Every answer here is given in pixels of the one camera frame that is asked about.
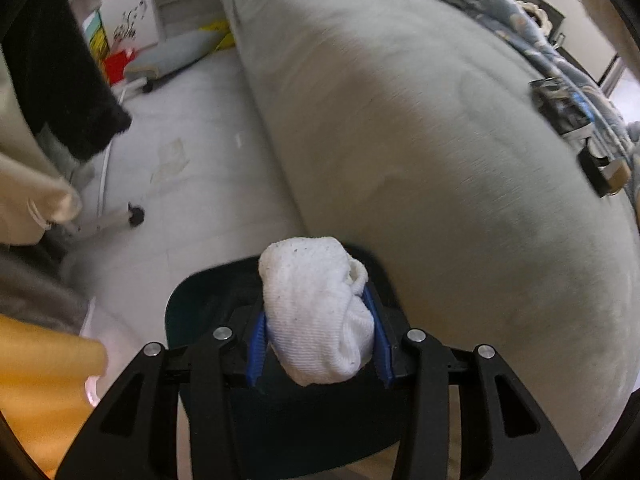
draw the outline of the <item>rolled sock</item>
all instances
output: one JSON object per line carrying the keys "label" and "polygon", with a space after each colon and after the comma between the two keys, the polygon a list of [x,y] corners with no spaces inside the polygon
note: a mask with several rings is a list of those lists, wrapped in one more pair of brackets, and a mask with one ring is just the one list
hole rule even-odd
{"label": "rolled sock", "polygon": [[370,359],[373,317],[361,299],[367,269],[335,238],[290,238],[260,256],[269,339],[297,384],[352,378]]}

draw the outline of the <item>blue gripper pad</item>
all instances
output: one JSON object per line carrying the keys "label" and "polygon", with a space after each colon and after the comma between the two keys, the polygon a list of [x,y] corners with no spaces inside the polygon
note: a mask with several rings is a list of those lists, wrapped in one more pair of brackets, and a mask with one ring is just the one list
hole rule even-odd
{"label": "blue gripper pad", "polygon": [[391,367],[391,345],[385,335],[385,330],[380,321],[380,315],[376,308],[376,302],[369,290],[369,284],[365,285],[362,293],[362,302],[369,309],[373,316],[374,339],[373,339],[373,364],[376,367],[378,378],[388,388],[394,380],[394,373]]}
{"label": "blue gripper pad", "polygon": [[264,359],[267,356],[267,343],[267,317],[262,310],[255,321],[247,351],[245,376],[249,386],[255,386],[262,375]]}

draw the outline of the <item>black caster wheel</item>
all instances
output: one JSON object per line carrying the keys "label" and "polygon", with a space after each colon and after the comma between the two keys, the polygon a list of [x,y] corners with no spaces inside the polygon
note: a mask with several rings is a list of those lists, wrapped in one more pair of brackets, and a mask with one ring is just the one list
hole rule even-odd
{"label": "black caster wheel", "polygon": [[129,226],[138,227],[145,221],[145,210],[138,205],[129,204]]}

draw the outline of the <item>patterned blanket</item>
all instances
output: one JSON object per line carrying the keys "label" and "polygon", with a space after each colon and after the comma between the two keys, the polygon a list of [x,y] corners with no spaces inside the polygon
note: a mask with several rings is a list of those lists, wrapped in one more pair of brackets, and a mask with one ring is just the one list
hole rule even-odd
{"label": "patterned blanket", "polygon": [[578,70],[548,43],[536,23],[515,0],[442,0],[466,12],[522,54],[544,77],[562,79],[583,100],[594,123],[593,142],[600,155],[611,159],[623,157],[632,170],[625,186],[629,200],[636,207],[640,192],[640,156],[629,136],[622,116],[600,91],[596,83]]}

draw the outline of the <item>bed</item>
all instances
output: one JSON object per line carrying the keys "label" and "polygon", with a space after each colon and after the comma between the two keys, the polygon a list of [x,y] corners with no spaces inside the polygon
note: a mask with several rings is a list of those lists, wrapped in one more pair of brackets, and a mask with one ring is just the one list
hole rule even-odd
{"label": "bed", "polygon": [[375,254],[443,343],[496,346],[582,467],[640,368],[638,228],[537,112],[540,72],[441,0],[223,5],[309,233]]}

